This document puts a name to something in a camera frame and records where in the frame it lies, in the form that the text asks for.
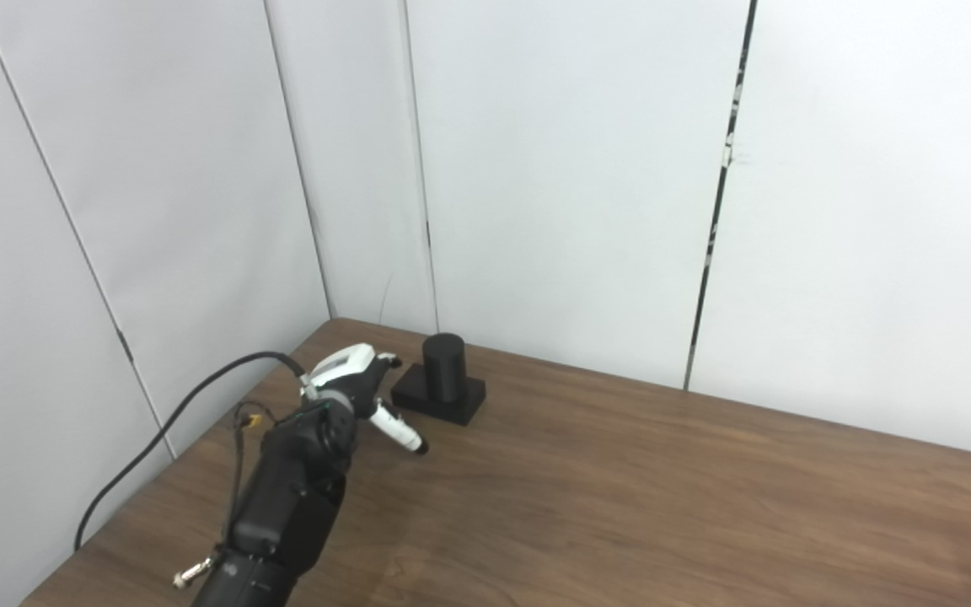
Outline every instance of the black base block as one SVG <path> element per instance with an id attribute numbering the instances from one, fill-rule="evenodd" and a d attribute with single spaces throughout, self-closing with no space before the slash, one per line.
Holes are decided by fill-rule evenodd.
<path id="1" fill-rule="evenodd" d="M 416 411 L 422 415 L 442 419 L 445 422 L 466 426 L 486 399 L 486 383 L 473 377 L 467 378 L 467 393 L 454 403 L 438 403 L 426 395 L 425 368 L 413 364 L 392 388 L 392 404 L 401 410 Z"/>

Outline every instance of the white wall panel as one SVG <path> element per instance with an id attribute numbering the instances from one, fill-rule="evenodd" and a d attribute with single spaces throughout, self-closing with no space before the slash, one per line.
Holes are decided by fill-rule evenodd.
<path id="1" fill-rule="evenodd" d="M 161 419 L 327 320 L 259 1 L 0 0 L 0 47 Z M 267 370 L 203 393 L 174 445 Z"/>
<path id="2" fill-rule="evenodd" d="M 442 330 L 682 384 L 747 14 L 409 2 Z"/>
<path id="3" fill-rule="evenodd" d="M 0 68 L 0 606 L 69 556 L 89 500 L 155 430 Z M 153 453 L 91 530 L 167 462 Z"/>
<path id="4" fill-rule="evenodd" d="M 752 40 L 691 389 L 971 449 L 971 3 Z"/>
<path id="5" fill-rule="evenodd" d="M 400 1 L 269 4 L 335 314 L 435 333 Z"/>

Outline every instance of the white partition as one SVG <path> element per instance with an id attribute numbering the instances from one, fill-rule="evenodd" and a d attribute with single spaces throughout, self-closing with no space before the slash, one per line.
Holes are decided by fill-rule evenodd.
<path id="1" fill-rule="evenodd" d="M 269 5 L 335 314 L 435 333 L 402 3 Z"/>
<path id="2" fill-rule="evenodd" d="M 442 330 L 683 383 L 747 14 L 409 1 Z"/>
<path id="3" fill-rule="evenodd" d="M 157 426 L 0 68 L 0 604 L 70 554 Z M 169 462 L 158 449 L 89 527 Z"/>
<path id="4" fill-rule="evenodd" d="M 0 0 L 0 49 L 161 420 L 327 320 L 260 1 Z M 206 389 L 173 445 L 270 368 Z"/>
<path id="5" fill-rule="evenodd" d="M 971 3 L 760 3 L 691 389 L 971 449 Z"/>

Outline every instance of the wall seam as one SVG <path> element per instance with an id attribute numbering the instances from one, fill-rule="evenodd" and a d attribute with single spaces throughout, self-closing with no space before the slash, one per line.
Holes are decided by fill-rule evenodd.
<path id="1" fill-rule="evenodd" d="M 732 108 L 729 110 L 729 123 L 725 130 L 725 149 L 722 151 L 722 166 L 717 174 L 717 193 L 714 196 L 714 211 L 710 218 L 710 235 L 706 237 L 706 257 L 702 266 L 702 278 L 699 283 L 699 297 L 696 301 L 695 318 L 691 322 L 691 342 L 689 344 L 689 358 L 684 370 L 684 388 L 691 384 L 691 369 L 695 365 L 695 351 L 699 340 L 699 327 L 702 323 L 702 309 L 706 297 L 706 285 L 710 281 L 710 264 L 714 256 L 714 239 L 717 238 L 718 219 L 722 214 L 722 199 L 725 196 L 725 181 L 732 164 L 732 136 L 737 130 L 737 115 L 740 114 L 740 95 L 744 86 L 744 70 L 748 68 L 748 49 L 751 47 L 752 30 L 755 26 L 755 8 L 759 0 L 751 0 L 748 5 L 748 20 L 744 24 L 743 43 L 740 46 L 740 61 L 737 66 L 737 81 L 732 89 Z"/>
<path id="2" fill-rule="evenodd" d="M 302 168 L 302 154 L 300 145 L 298 142 L 298 135 L 296 130 L 294 130 L 294 118 L 292 109 L 290 109 L 290 97 L 287 94 L 287 84 L 284 77 L 284 69 L 282 69 L 282 59 L 280 58 L 280 46 L 276 42 L 276 31 L 272 27 L 272 11 L 269 8 L 269 0 L 261 0 L 261 5 L 265 7 L 265 23 L 267 28 L 269 28 L 269 42 L 272 43 L 272 57 L 276 65 L 276 76 L 280 80 L 280 94 L 282 100 L 284 100 L 284 110 L 287 112 L 287 130 L 290 131 L 290 145 L 294 151 L 294 168 L 298 170 L 298 180 L 302 186 L 302 201 L 305 204 L 305 214 L 307 214 L 309 219 L 309 232 L 313 235 L 313 249 L 317 255 L 317 268 L 319 268 L 320 273 L 320 287 L 325 292 L 325 304 L 328 307 L 328 318 L 335 319 L 338 318 L 338 314 L 335 311 L 335 301 L 332 300 L 330 291 L 330 282 L 328 280 L 328 272 L 326 269 L 324 254 L 321 253 L 320 247 L 320 221 L 317 218 L 317 212 L 313 207 L 313 203 L 309 200 L 309 191 L 307 187 L 307 181 L 305 180 L 305 169 Z"/>
<path id="3" fill-rule="evenodd" d="M 429 289 L 432 292 L 432 318 L 440 333 L 440 306 L 437 303 L 437 273 L 432 261 L 432 236 L 429 234 L 429 201 L 426 196 L 425 188 L 425 160 L 421 155 L 421 123 L 419 121 L 419 104 L 417 104 L 417 83 L 415 80 L 415 53 L 411 45 L 411 19 L 410 10 L 407 7 L 407 0 L 400 0 L 400 22 L 402 26 L 402 39 L 404 39 L 404 52 L 407 56 L 407 69 L 409 74 L 409 85 L 411 92 L 411 127 L 415 131 L 415 162 L 416 178 L 419 183 L 421 197 L 421 217 L 425 223 L 425 247 L 426 257 L 429 262 Z"/>
<path id="4" fill-rule="evenodd" d="M 7 85 L 10 88 L 10 93 L 13 96 L 14 103 L 17 105 L 17 110 L 22 116 L 24 121 L 24 128 L 28 130 L 28 135 L 30 135 L 32 145 L 35 146 L 35 152 L 40 157 L 40 163 L 43 164 L 43 170 L 46 172 L 47 179 L 51 182 L 51 188 L 55 192 L 55 197 L 58 199 L 59 207 L 62 209 L 62 215 L 66 216 L 66 222 L 69 223 L 70 231 L 73 233 L 73 238 L 77 241 L 78 249 L 81 250 L 81 256 L 84 258 L 85 266 L 89 269 L 89 275 L 92 277 L 93 283 L 96 285 L 96 291 L 99 293 L 100 301 L 103 301 L 104 308 L 107 310 L 108 318 L 111 319 L 111 325 L 115 328 L 116 339 L 124 339 L 125 335 L 122 330 L 122 326 L 119 324 L 118 318 L 115 317 L 115 311 L 111 308 L 110 300 L 107 298 L 107 293 L 104 291 L 103 283 L 100 283 L 99 276 L 96 273 L 96 268 L 93 266 L 92 258 L 89 258 L 89 251 L 85 249 L 84 241 L 81 238 L 81 232 L 78 231 L 77 224 L 73 221 L 73 215 L 70 214 L 69 207 L 66 205 L 66 197 L 62 195 L 62 188 L 58 185 L 58 180 L 55 178 L 53 170 L 51 170 L 51 163 L 47 160 L 47 155 L 43 151 L 43 146 L 40 143 L 40 139 L 35 135 L 35 128 L 32 126 L 32 120 L 28 115 L 28 111 L 24 108 L 22 100 L 20 100 L 20 93 L 17 92 L 17 86 L 14 84 L 13 77 L 10 76 L 10 70 L 7 69 L 7 64 L 5 64 L 5 59 L 3 58 L 3 52 L 0 51 L 0 69 L 3 70 L 3 76 Z M 140 389 L 142 389 L 142 394 L 145 395 L 145 401 L 148 404 L 149 412 L 151 412 L 152 419 L 157 424 L 157 429 L 162 429 L 163 422 L 159 419 L 159 412 L 155 408 L 155 404 L 152 402 L 152 396 L 149 392 L 148 386 L 145 384 L 145 379 L 140 375 L 137 369 L 137 364 L 128 357 L 126 350 L 123 349 L 124 357 L 127 357 L 128 364 L 132 372 L 134 372 L 134 377 L 137 379 Z M 172 459 L 176 459 L 178 454 L 174 451 L 174 446 L 170 444 L 169 438 L 163 439 L 164 446 L 167 449 L 167 453 L 170 454 Z"/>

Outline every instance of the black cylinder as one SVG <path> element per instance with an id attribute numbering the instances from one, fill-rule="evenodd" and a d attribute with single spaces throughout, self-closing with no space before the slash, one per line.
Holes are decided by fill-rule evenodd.
<path id="1" fill-rule="evenodd" d="M 463 338 L 438 333 L 421 344 L 429 400 L 454 403 L 467 393 L 467 355 Z"/>

